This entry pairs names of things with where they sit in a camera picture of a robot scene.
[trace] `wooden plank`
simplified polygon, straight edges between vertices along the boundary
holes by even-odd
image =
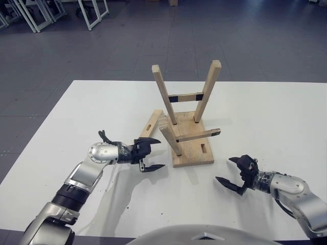
[[[203,98],[198,103],[198,106],[196,107],[195,114],[194,114],[194,121],[196,123],[200,122],[201,117],[203,115],[204,109],[206,104],[208,103],[209,97],[211,95],[211,92],[214,88],[215,82],[219,76],[219,72],[221,70],[221,63],[219,60],[213,60],[209,69],[208,76],[205,80],[205,84],[203,87]]]
[[[166,86],[165,86],[165,83],[164,83],[164,79],[162,78],[161,71],[160,71],[160,68],[159,68],[158,65],[153,65],[152,66],[152,73],[153,73],[153,76],[154,76],[154,78],[155,78],[155,80],[157,82],[161,97],[162,97],[163,102],[164,102],[164,104],[166,106],[169,117],[170,117],[172,123],[175,125],[177,122],[176,122],[176,118],[175,118],[175,115],[174,115],[174,110],[173,110],[172,104],[170,104],[167,89],[166,89]]]
[[[204,126],[202,120],[197,124],[194,122],[194,111],[175,113],[177,125],[173,125],[175,135],[185,135],[197,132],[203,132]],[[172,151],[173,166],[183,167],[201,164],[210,164],[214,162],[208,138],[194,139],[178,143],[183,154],[177,156]]]
[[[178,0],[169,0],[169,6],[178,6]]]
[[[175,137],[174,131],[173,131],[166,115],[161,115],[159,117],[159,129],[162,132],[165,139],[167,140],[168,144],[173,149],[173,151],[174,151],[173,154],[175,156],[182,155],[182,150],[179,146],[179,143],[176,142],[176,137]]]
[[[211,129],[211,130],[206,130],[203,132],[184,134],[184,135],[176,136],[176,142],[184,142],[184,141],[193,140],[193,139],[211,137],[211,136],[216,136],[219,134],[220,134],[220,129]]]
[[[200,101],[203,98],[203,92],[199,93],[185,93],[185,94],[172,94],[169,95],[170,103],[186,102],[186,101]]]
[[[152,137],[153,132],[157,126],[159,117],[163,114],[164,112],[162,110],[154,110],[148,123],[145,125],[143,131],[141,132],[140,137]]]

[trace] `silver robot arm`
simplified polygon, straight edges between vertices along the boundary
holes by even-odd
[[[134,145],[106,141],[89,148],[85,160],[74,168],[52,201],[46,203],[26,228],[20,245],[73,244],[75,234],[66,225],[75,224],[80,209],[101,179],[106,166],[116,163],[139,164],[141,172],[152,172],[164,166],[158,164],[146,167],[143,164],[143,158],[151,153],[150,144],[160,143],[156,139],[139,138],[134,141]]]
[[[313,244],[327,244],[327,203],[313,194],[304,180],[278,172],[259,171],[257,160],[248,155],[232,157],[230,161],[241,170],[244,185],[240,187],[216,177],[222,185],[240,195],[247,188],[271,194],[277,204],[298,221]]]
[[[259,172],[254,188],[271,194],[278,205],[298,221],[308,238],[327,237],[327,203],[313,194],[304,180],[280,173]]]

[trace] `cable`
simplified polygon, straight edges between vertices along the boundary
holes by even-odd
[[[111,144],[111,145],[118,145],[118,142],[111,141],[110,139],[107,138],[106,133],[104,130],[99,131],[99,136],[102,138],[103,142]]]
[[[277,202],[278,206],[280,206],[280,208],[281,208],[284,212],[286,212],[286,213],[287,213],[289,216],[291,216],[292,218],[295,218],[295,217],[294,217],[294,214],[293,214],[293,212],[292,212],[291,210],[288,210],[286,207],[284,207],[284,205],[281,204],[281,202],[280,202],[279,200],[275,199],[275,201]]]

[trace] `table surface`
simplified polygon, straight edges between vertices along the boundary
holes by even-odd
[[[166,82],[170,94],[199,92],[203,82]],[[327,84],[217,82],[203,115],[215,163],[172,168],[171,149],[158,129],[148,163],[166,166],[140,173],[137,165],[108,166],[74,225],[78,235],[138,237],[177,224],[213,224],[273,240],[306,239],[297,222],[262,192],[242,197],[215,179],[241,184],[226,159],[249,154],[260,170],[306,180],[327,201]],[[174,103],[192,111],[196,102]],[[0,185],[0,228],[24,230],[50,201],[98,131],[132,144],[154,109],[164,109],[154,81],[74,81],[35,133]]]

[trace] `gray tiled floor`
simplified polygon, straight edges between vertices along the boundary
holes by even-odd
[[[152,80],[158,63],[166,81],[203,81],[219,59],[220,81],[327,81],[326,8],[307,0],[110,2],[91,32],[64,5],[39,34],[0,32],[0,182],[74,79]]]

